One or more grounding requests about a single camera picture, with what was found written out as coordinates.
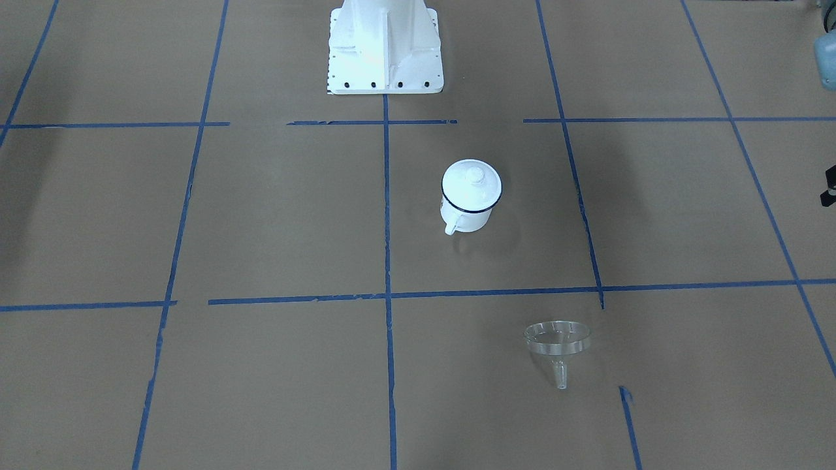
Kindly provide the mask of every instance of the white enamel mug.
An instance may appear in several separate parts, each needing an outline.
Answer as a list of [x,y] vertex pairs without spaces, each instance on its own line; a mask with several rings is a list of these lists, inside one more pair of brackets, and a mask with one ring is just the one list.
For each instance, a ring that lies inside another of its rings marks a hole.
[[475,232],[484,227],[502,196],[502,180],[490,165],[462,160],[450,165],[441,179],[444,232]]

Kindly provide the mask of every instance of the mug lid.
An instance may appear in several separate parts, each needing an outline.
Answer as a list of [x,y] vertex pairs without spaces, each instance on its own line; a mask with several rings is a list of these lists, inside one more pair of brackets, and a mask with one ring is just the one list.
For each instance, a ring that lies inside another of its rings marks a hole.
[[461,160],[444,172],[441,192],[450,204],[462,211],[484,212],[499,201],[502,180],[484,161]]

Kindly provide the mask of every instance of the blue grid line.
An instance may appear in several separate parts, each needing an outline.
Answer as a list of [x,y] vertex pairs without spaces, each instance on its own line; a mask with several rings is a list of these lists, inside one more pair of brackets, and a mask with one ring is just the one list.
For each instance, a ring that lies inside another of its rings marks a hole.
[[148,302],[95,302],[91,304],[32,304],[32,305],[0,305],[0,312],[43,312],[55,310],[96,310],[96,309],[133,309],[147,307],[162,307],[165,300]]
[[548,70],[552,75],[552,86],[554,87],[554,99],[558,104],[558,113],[560,114],[560,125],[563,127],[563,139],[566,142],[566,153],[569,157],[569,166],[572,168],[572,179],[575,184],[575,191],[578,193],[578,207],[580,209],[581,218],[584,220],[584,229],[586,230],[586,239],[589,244],[589,260],[592,263],[592,271],[595,275],[595,285],[598,286],[598,297],[601,302],[601,309],[604,308],[604,291],[601,289],[601,274],[598,270],[598,259],[595,257],[595,246],[592,243],[592,232],[589,230],[589,220],[586,217],[586,208],[584,206],[584,192],[580,187],[580,179],[578,178],[578,168],[575,165],[574,152],[572,152],[572,141],[569,139],[569,128],[566,124],[566,115],[563,112],[563,100],[560,98],[560,86],[558,85],[558,75],[554,71],[554,61],[552,59],[552,48],[548,44],[548,34],[546,33],[546,23],[543,20],[543,7],[540,5],[540,0],[535,0],[537,3],[537,15],[540,20],[540,32],[543,34],[543,46],[546,49],[546,59],[548,60]]
[[777,117],[617,117],[617,118],[526,118],[524,124],[607,123],[607,122],[828,122],[836,116],[777,116]]
[[[832,285],[836,278],[802,279],[802,284]],[[724,283],[684,283],[684,284],[632,284],[605,285],[604,292],[639,292],[649,290],[699,290],[699,289],[742,289],[752,287],[794,286],[793,279],[765,281],[730,281]],[[577,294],[598,292],[597,286],[554,287],[534,289],[482,289],[482,290],[436,290],[414,292],[392,292],[392,299],[426,299],[434,297],[487,297],[496,295],[536,295],[536,294]],[[336,294],[336,295],[293,295],[287,297],[249,297],[230,299],[210,299],[209,305],[246,305],[246,304],[293,304],[300,302],[335,302],[346,300],[385,299],[386,293],[377,294]]]
[[[228,127],[229,121],[211,121],[206,127]],[[12,124],[8,129],[122,129],[133,127],[200,127],[200,122],[89,122],[72,124]]]
[[717,78],[717,75],[714,71],[714,67],[711,65],[711,61],[708,59],[706,47],[702,43],[700,33],[696,29],[694,18],[691,16],[691,11],[688,9],[686,1],[680,0],[680,3],[682,5],[683,10],[685,11],[688,23],[691,25],[691,31],[693,31],[694,33],[696,42],[700,46],[702,58],[706,61],[708,71],[711,73],[711,79],[714,80],[714,85],[717,88],[717,93],[720,95],[720,101],[722,101],[723,107],[726,109],[726,114],[728,115],[729,121],[731,122],[731,128],[734,130],[735,137],[737,138],[737,144],[740,146],[740,150],[743,152],[743,157],[746,159],[746,164],[749,168],[749,173],[751,173],[752,180],[754,181],[755,188],[757,189],[757,193],[761,197],[763,208],[766,210],[767,215],[769,216],[769,222],[772,224],[772,230],[775,232],[775,236],[778,240],[778,243],[781,245],[781,250],[783,251],[784,258],[787,260],[787,266],[789,267],[790,272],[793,275],[793,280],[795,281],[796,288],[798,289],[798,293],[801,295],[801,300],[804,303],[804,308],[807,309],[807,315],[810,318],[810,322],[813,324],[813,329],[816,331],[818,342],[822,346],[824,356],[827,358],[827,361],[830,364],[830,370],[831,372],[833,372],[833,376],[836,376],[836,362],[833,361],[833,355],[830,353],[828,342],[824,338],[824,334],[822,333],[822,330],[818,325],[816,314],[813,312],[813,307],[810,305],[810,302],[807,298],[807,293],[804,292],[804,286],[801,283],[801,279],[798,277],[798,272],[795,269],[795,264],[793,263],[792,257],[790,257],[789,250],[787,249],[787,244],[784,242],[783,236],[781,235],[781,230],[778,229],[777,221],[775,220],[774,214],[772,214],[772,209],[769,207],[769,202],[767,201],[766,193],[763,191],[763,186],[761,186],[761,182],[757,177],[755,166],[752,164],[752,159],[749,157],[749,151],[746,148],[746,144],[743,143],[743,137],[740,134],[740,130],[737,128],[737,123],[732,118],[732,109],[729,107],[728,101],[726,100],[726,95],[723,93],[722,87],[720,86],[720,80]]
[[58,1],[55,0],[53,2],[52,9],[49,10],[49,16],[47,18],[47,23],[43,27],[43,32],[41,33],[41,39],[38,41],[38,47],[35,48],[35,54],[32,56],[32,60],[29,62],[29,67],[26,69],[26,74],[23,76],[23,82],[20,84],[20,88],[18,89],[17,96],[14,97],[14,103],[12,103],[12,109],[8,112],[8,117],[6,118],[6,125],[3,127],[3,130],[0,130],[0,147],[3,146],[3,142],[6,140],[6,134],[8,134],[8,127],[14,121],[14,115],[18,112],[18,106],[20,106],[20,100],[23,99],[23,92],[26,91],[26,85],[29,83],[29,78],[32,76],[32,71],[35,69],[35,64],[38,62],[38,56],[41,54],[41,49],[43,49],[43,44],[47,40],[47,34],[49,34],[49,29],[52,27],[52,21],[55,18],[55,10],[58,9]]
[[294,120],[286,125],[447,125],[458,124],[455,119],[427,120]]
[[384,234],[386,269],[386,363],[389,377],[389,465],[398,468],[398,434],[395,425],[395,347],[392,338],[392,258],[390,251],[390,171],[389,171],[389,96],[383,95],[383,174],[384,174]]
[[624,409],[624,421],[627,423],[627,432],[630,435],[630,447],[633,449],[633,462],[635,463],[635,470],[641,470],[639,443],[635,439],[633,415],[630,413],[630,403],[633,402],[633,395],[625,386],[619,386],[619,394],[621,395],[621,407]]
[[145,442],[145,430],[148,426],[148,416],[150,414],[151,401],[154,397],[154,385],[156,383],[157,371],[160,366],[160,356],[163,344],[163,330],[166,328],[166,321],[168,320],[168,311],[171,306],[171,294],[174,290],[174,280],[177,275],[177,261],[180,257],[180,249],[183,242],[183,232],[186,230],[186,217],[189,212],[189,201],[191,200],[191,186],[195,181],[195,170],[197,168],[197,159],[201,153],[201,142],[203,140],[203,130],[206,124],[206,115],[209,113],[209,102],[212,99],[212,85],[215,81],[215,69],[217,68],[217,59],[221,53],[221,41],[223,39],[223,29],[227,21],[227,10],[229,8],[229,0],[224,0],[223,10],[221,11],[221,20],[218,25],[217,39],[215,41],[215,53],[212,56],[212,66],[209,69],[209,80],[206,82],[206,95],[203,99],[203,110],[201,112],[200,125],[197,128],[197,138],[195,141],[195,150],[191,156],[191,168],[189,169],[189,180],[186,184],[186,195],[183,198],[183,209],[180,215],[180,226],[177,228],[177,240],[174,245],[174,254],[171,258],[171,274],[168,278],[168,286],[166,287],[165,304],[162,307],[160,315],[160,327],[157,330],[156,351],[154,353],[154,371],[148,381],[148,389],[145,393],[145,405],[142,410],[142,419],[140,421],[140,430],[136,437],[136,449],[134,450],[134,461],[131,465],[132,470],[139,470],[140,459],[142,457],[142,445]]

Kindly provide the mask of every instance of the white metal base plate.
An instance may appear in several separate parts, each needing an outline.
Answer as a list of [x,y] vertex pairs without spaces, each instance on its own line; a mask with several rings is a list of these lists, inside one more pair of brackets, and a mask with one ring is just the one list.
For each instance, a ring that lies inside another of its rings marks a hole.
[[[342,8],[331,12],[330,30]],[[438,13],[427,8],[432,25],[438,33]],[[374,66],[357,53],[329,51],[328,93],[331,95],[383,95],[438,93],[444,88],[441,51],[416,51],[397,64],[391,82],[386,83],[386,70]]]

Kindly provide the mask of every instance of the mug handle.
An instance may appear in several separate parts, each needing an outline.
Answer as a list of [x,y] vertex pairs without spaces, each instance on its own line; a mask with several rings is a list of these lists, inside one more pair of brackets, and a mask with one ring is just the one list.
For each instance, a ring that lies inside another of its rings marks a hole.
[[458,228],[460,218],[461,218],[461,214],[459,214],[456,217],[456,220],[454,220],[453,222],[447,223],[447,227],[445,227],[444,233],[446,233],[447,235],[452,235],[456,231],[456,229]]

